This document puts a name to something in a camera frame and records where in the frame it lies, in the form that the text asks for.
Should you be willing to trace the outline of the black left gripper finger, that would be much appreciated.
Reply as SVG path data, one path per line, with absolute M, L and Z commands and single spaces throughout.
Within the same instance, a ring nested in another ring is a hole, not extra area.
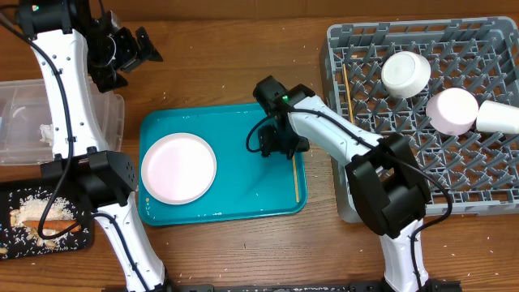
M 162 62 L 163 57 L 151 42 L 149 35 L 144 27 L 136 31 L 136 40 L 139 45 L 139 59 L 142 61 Z
M 128 85 L 127 80 L 112 67 L 92 67 L 91 77 L 92 81 L 101 93 L 126 87 Z

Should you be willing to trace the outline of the white tissue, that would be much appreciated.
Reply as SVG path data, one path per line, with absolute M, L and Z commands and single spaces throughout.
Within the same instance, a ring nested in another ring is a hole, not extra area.
M 40 142 L 48 144 L 50 147 L 54 144 L 54 130 L 52 124 L 41 124 L 40 125 L 41 138 Z

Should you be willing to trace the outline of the large white plate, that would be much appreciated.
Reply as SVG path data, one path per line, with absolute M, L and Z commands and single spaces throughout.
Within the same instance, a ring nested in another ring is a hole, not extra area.
M 197 135 L 175 133 L 155 142 L 140 166 L 145 190 L 165 204 L 188 204 L 202 197 L 217 174 L 211 146 Z

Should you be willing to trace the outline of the white upturned bowl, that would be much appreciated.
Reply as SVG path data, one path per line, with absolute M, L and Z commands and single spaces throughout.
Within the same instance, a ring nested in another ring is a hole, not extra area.
M 431 78 L 431 65 L 422 55 L 402 51 L 384 63 L 381 80 L 391 97 L 406 99 L 419 94 Z

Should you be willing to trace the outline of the rice and food scraps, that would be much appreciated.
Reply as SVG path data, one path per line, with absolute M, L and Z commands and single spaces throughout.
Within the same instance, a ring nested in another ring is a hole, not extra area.
M 21 199 L 18 208 L 10 208 L 7 224 L 2 225 L 1 259 L 35 256 L 55 251 L 66 251 L 66 241 L 72 237 L 69 232 L 55 239 L 42 239 L 37 230 L 22 225 L 23 221 L 38 221 L 48 204 L 48 199 L 37 199 L 34 195 Z

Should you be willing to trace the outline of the orange carrot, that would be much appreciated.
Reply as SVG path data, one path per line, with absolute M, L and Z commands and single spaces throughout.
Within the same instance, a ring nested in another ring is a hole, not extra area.
M 70 227 L 71 225 L 74 225 L 76 221 L 70 221 L 70 220 L 52 220 L 52 221 L 46 221 L 43 224 L 43 230 L 53 230 L 57 232 L 64 231 L 66 228 Z M 39 226 L 38 221 L 23 221 L 22 225 L 37 229 Z

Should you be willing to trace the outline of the small white plate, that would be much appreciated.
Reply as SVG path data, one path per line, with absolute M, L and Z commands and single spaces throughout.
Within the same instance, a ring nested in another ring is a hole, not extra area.
M 448 88 L 434 95 L 426 106 L 430 124 L 445 135 L 462 135 L 469 131 L 478 111 L 475 97 L 462 88 Z

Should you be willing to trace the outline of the white paper cup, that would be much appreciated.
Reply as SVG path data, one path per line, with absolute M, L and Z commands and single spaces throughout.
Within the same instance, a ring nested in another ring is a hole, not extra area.
M 482 132 L 518 133 L 518 108 L 494 101 L 484 101 L 476 119 L 476 129 Z

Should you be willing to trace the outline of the wooden chopstick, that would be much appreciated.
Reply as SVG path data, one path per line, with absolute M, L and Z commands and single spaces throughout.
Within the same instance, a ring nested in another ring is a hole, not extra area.
M 352 102 L 351 95 L 350 95 L 350 82 L 349 82 L 349 79 L 348 79 L 347 67 L 346 67 L 345 63 L 342 64 L 342 72 L 343 72 L 344 83 L 345 83 L 345 91 L 346 91 L 346 100 L 347 100 L 347 104 L 348 104 L 349 119 L 350 119 L 350 122 L 352 124 L 355 124 L 354 111 L 353 111 L 353 109 L 354 109 L 353 105 L 354 104 Z
M 298 189 L 298 169 L 297 169 L 297 162 L 296 158 L 292 158 L 292 165 L 293 165 L 293 174 L 294 174 L 294 193 L 295 193 L 295 200 L 296 203 L 300 202 L 300 196 L 299 196 L 299 189 Z

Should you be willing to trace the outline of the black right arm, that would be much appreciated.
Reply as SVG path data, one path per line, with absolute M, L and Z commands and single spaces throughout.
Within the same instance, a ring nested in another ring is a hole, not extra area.
M 292 158 L 314 142 L 344 167 L 357 214 L 380 237 L 383 289 L 432 291 L 418 231 L 431 193 L 407 139 L 356 127 L 302 84 L 288 90 L 269 76 L 256 85 L 253 96 L 272 120 L 261 120 L 252 129 L 262 156 L 279 152 Z

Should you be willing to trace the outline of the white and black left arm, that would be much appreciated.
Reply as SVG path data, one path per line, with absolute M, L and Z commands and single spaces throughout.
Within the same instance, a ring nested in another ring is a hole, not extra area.
M 127 73 L 159 62 L 161 54 L 145 28 L 123 27 L 112 11 L 94 18 L 87 1 L 21 1 L 15 21 L 12 32 L 32 47 L 40 66 L 53 123 L 53 160 L 42 165 L 42 177 L 54 183 L 55 195 L 79 201 L 83 212 L 76 225 L 99 223 L 127 290 L 173 290 L 139 217 L 135 167 L 128 155 L 109 148 L 91 92 L 126 86 Z

